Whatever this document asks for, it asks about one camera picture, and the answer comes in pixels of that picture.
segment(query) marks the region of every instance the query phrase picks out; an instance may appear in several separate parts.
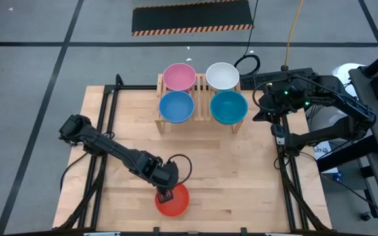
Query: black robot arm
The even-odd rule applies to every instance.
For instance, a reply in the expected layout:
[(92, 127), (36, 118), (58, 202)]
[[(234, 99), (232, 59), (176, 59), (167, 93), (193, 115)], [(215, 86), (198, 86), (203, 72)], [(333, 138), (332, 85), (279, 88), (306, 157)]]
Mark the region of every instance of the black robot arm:
[(84, 150), (92, 155), (109, 153), (118, 158), (129, 171), (157, 187), (159, 201), (173, 198), (171, 190), (177, 185), (179, 170), (174, 161), (163, 163), (147, 151), (128, 149), (101, 134), (91, 126), (90, 119), (82, 115), (71, 115), (59, 130), (60, 139), (67, 143), (84, 143)]
[[(343, 84), (332, 75), (301, 77), (288, 74), (285, 79), (272, 82), (264, 87), (264, 95), (255, 103), (261, 108), (254, 121), (273, 123), (272, 134), (284, 138), (288, 155), (298, 156), (305, 145), (315, 144), (334, 138), (359, 140), (376, 120), (369, 106), (361, 104), (348, 94)], [(333, 126), (306, 134), (285, 134), (279, 125), (280, 117), (310, 105), (334, 106), (347, 114)]]

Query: bowl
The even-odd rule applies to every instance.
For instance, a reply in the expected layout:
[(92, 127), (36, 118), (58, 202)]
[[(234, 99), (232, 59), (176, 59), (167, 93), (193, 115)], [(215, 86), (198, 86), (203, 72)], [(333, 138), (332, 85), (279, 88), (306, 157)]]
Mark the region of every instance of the bowl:
[(156, 207), (164, 216), (177, 217), (182, 215), (188, 208), (189, 192), (183, 184), (179, 184), (172, 190), (172, 193), (173, 199), (165, 203), (160, 203), (156, 195)]
[(224, 125), (240, 122), (247, 114), (247, 101), (240, 93), (226, 90), (217, 93), (210, 103), (213, 117)]
[(194, 100), (182, 91), (168, 92), (160, 100), (159, 112), (171, 123), (181, 123), (189, 119), (195, 110)]
[(163, 82), (170, 90), (188, 92), (196, 81), (195, 70), (185, 63), (169, 66), (163, 73)]
[(229, 63), (218, 62), (207, 69), (207, 83), (214, 90), (228, 90), (234, 88), (240, 80), (239, 71)]

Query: hazard stripe mat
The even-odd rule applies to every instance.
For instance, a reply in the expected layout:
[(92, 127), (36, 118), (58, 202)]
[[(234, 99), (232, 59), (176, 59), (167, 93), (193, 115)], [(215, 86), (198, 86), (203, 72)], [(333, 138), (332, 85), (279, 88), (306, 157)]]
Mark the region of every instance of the hazard stripe mat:
[(247, 0), (223, 0), (137, 7), (133, 10), (132, 36), (250, 30), (252, 27)]

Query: blue bowl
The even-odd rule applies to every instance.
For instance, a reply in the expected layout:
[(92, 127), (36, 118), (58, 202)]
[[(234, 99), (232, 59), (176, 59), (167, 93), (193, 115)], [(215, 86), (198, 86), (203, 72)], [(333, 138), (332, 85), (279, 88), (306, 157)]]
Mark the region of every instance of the blue bowl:
[(233, 90), (217, 93), (211, 100), (210, 107), (214, 118), (224, 125), (236, 124), (247, 114), (246, 99)]
[(194, 100), (182, 91), (171, 91), (160, 100), (160, 114), (171, 123), (181, 123), (189, 119), (194, 110)]

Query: wooden table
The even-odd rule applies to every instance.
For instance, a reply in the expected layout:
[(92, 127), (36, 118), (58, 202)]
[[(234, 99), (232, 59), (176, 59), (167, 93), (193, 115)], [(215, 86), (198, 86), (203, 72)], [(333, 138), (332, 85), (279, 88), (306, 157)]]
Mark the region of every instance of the wooden table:
[[(103, 88), (87, 87), (83, 101), (81, 114), (89, 117), (94, 126)], [(196, 126), (190, 122), (167, 124), (165, 134), (159, 134), (154, 122), (156, 91), (120, 90), (113, 127), (115, 141), (164, 159), (176, 153), (189, 156), (194, 165), (192, 176), (185, 183), (190, 206), (181, 217), (162, 216), (154, 205), (155, 188), (109, 156), (97, 230), (152, 231), (153, 227), (160, 227), (160, 231), (240, 232), (241, 227), (246, 227), (249, 232), (289, 232), (280, 172), (273, 167), (277, 154), (270, 123), (252, 122), (258, 108), (252, 102), (251, 91), (242, 94), (249, 111), (237, 134), (216, 121), (198, 122)], [(308, 132), (303, 110), (289, 115), (288, 121), (291, 132)], [(303, 151), (313, 155), (311, 148)], [(72, 148), (70, 163), (82, 154), (82, 146)], [(76, 164), (66, 175), (54, 226), (63, 223), (81, 200), (89, 159)], [(185, 177), (187, 162), (177, 158), (175, 161), (180, 177)], [(305, 201), (331, 227), (316, 163), (300, 156), (297, 166)], [(92, 207), (90, 203), (87, 219)], [(296, 225), (301, 228), (298, 216)]]

